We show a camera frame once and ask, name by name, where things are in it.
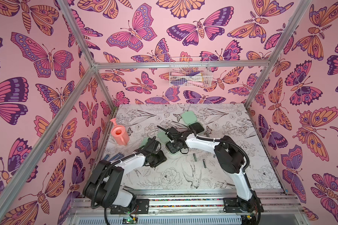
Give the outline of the green nail clipper case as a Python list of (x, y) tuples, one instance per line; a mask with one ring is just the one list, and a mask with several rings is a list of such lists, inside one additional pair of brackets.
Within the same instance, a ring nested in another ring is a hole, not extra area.
[(145, 138), (142, 140), (142, 142), (141, 142), (141, 144), (140, 144), (140, 147), (145, 146), (145, 145), (147, 144), (148, 140), (149, 140), (149, 137), (145, 137)]

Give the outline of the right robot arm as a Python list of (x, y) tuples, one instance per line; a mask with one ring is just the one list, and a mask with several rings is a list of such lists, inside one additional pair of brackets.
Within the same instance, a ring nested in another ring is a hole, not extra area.
[(248, 155), (244, 150), (235, 144), (229, 137), (210, 138), (203, 137), (194, 130), (177, 131), (174, 127), (164, 129), (159, 138), (165, 143), (171, 154), (176, 154), (183, 149), (198, 149), (216, 155), (220, 167), (228, 173), (237, 191), (237, 198), (243, 201), (250, 201), (254, 192), (246, 175), (246, 169), (250, 165)]

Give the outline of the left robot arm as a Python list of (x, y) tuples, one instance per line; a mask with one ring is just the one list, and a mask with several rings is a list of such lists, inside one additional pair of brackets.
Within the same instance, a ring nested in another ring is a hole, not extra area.
[(122, 207), (132, 212), (136, 208), (135, 194), (121, 187), (122, 179), (131, 171), (166, 161), (156, 137), (148, 138), (132, 154), (117, 161), (101, 160), (94, 168), (83, 189), (83, 196), (91, 200), (91, 208)]

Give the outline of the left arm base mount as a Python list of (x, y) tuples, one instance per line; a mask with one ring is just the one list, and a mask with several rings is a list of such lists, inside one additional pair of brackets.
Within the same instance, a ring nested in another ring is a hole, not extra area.
[(110, 214), (148, 214), (149, 203), (149, 199), (136, 199), (127, 207), (114, 205), (110, 207)]

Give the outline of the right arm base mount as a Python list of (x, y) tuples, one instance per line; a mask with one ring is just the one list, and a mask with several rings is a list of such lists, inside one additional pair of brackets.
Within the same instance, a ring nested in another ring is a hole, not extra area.
[(252, 196), (248, 201), (243, 200), (239, 197), (236, 198), (224, 198), (223, 199), (224, 209), (226, 213), (263, 213), (264, 208), (258, 198)]

